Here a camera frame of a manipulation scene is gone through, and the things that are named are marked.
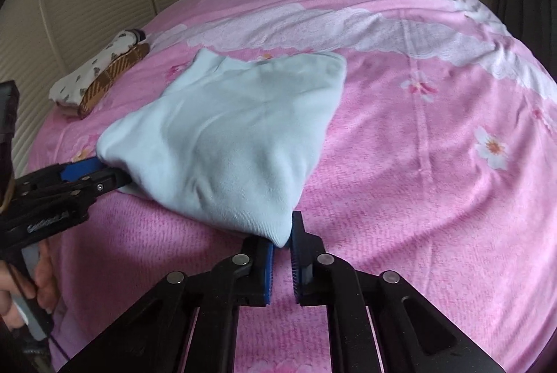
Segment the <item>left hand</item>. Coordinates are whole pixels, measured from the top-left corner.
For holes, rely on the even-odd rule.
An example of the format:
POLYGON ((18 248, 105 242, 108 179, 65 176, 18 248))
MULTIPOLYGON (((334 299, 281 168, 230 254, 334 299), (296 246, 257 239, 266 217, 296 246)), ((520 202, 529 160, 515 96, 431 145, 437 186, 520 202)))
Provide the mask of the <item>left hand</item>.
POLYGON ((24 295, 36 299, 47 313, 53 313, 60 300, 60 291, 54 273, 49 242, 38 244, 39 258, 34 270, 34 278, 28 280, 17 268, 1 260, 1 319, 10 331, 20 329, 25 320, 13 300, 14 296, 24 295))

